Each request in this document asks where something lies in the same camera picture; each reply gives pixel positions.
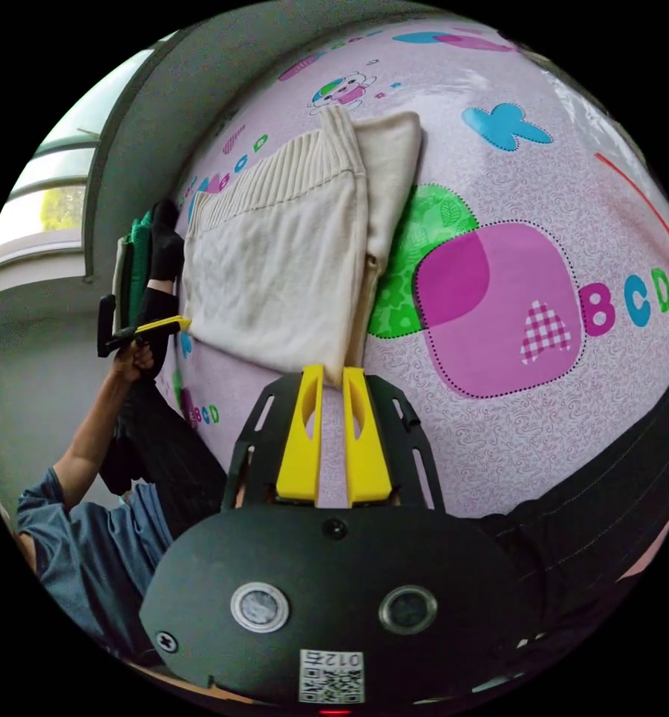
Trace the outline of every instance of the qr code sticker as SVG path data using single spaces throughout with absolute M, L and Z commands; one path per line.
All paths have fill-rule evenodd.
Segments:
M 299 701 L 315 704 L 364 702 L 361 652 L 300 650 Z

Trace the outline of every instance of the person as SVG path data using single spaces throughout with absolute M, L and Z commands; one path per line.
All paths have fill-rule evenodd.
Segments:
M 150 277 L 138 325 L 178 313 L 175 279 L 184 242 L 170 201 L 154 207 Z M 139 610 L 159 561 L 189 527 L 217 513 L 226 474 L 196 431 L 155 386 L 169 336 L 131 344 L 115 356 L 95 403 L 40 483 L 24 491 L 16 528 L 1 515 L 23 556 L 58 606 L 115 657 L 162 665 Z M 112 485 L 143 478 L 108 510 L 84 502 L 101 474 Z M 243 489 L 237 499 L 240 506 Z

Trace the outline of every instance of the red line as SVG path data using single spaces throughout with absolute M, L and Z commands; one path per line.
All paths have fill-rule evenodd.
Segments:
M 618 167 L 616 167 L 616 165 L 613 164 L 613 162 L 611 162 L 611 160 L 606 159 L 599 152 L 596 152 L 596 159 L 600 159 L 604 164 L 608 164 L 608 166 L 611 167 L 611 169 L 614 172 L 616 172 L 618 175 L 622 176 L 636 190 L 636 192 L 638 192 L 638 194 L 643 199 L 643 201 L 646 202 L 646 204 L 648 204 L 648 208 L 656 215 L 656 217 L 658 217 L 658 221 L 663 225 L 663 228 L 665 229 L 665 231 L 668 233 L 668 236 L 669 236 L 668 224 L 665 223 L 665 220 L 658 213 L 658 210 L 650 203 L 650 200 L 648 199 L 648 197 L 645 194 L 643 194 L 643 192 L 641 192 L 640 189 L 638 189 L 635 182 L 632 179 L 630 179 L 626 174 L 624 174 L 621 170 L 619 170 Z

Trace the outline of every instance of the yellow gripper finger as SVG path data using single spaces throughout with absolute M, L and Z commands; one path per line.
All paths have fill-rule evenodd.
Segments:
M 358 503 L 381 503 L 390 497 L 392 483 L 364 371 L 346 368 L 342 384 L 348 507 Z M 359 424 L 359 436 L 355 433 L 355 419 Z
M 182 316 L 171 316 L 169 319 L 160 319 L 159 321 L 153 321 L 151 323 L 144 323 L 142 326 L 138 326 L 135 329 L 136 334 L 141 334 L 144 331 L 150 331 L 151 329 L 158 329 L 161 326 L 168 326 L 168 324 L 177 323 L 181 331 L 187 331 L 192 321 Z
M 306 366 L 302 372 L 290 433 L 277 478 L 277 495 L 283 500 L 316 503 L 320 490 L 322 444 L 323 366 Z M 312 438 L 307 424 L 314 414 Z

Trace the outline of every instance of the black sock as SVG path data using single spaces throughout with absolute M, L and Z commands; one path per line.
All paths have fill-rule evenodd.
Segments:
M 182 237 L 174 231 L 178 209 L 169 199 L 165 199 L 155 205 L 152 214 L 150 278 L 174 282 L 183 269 L 185 246 Z

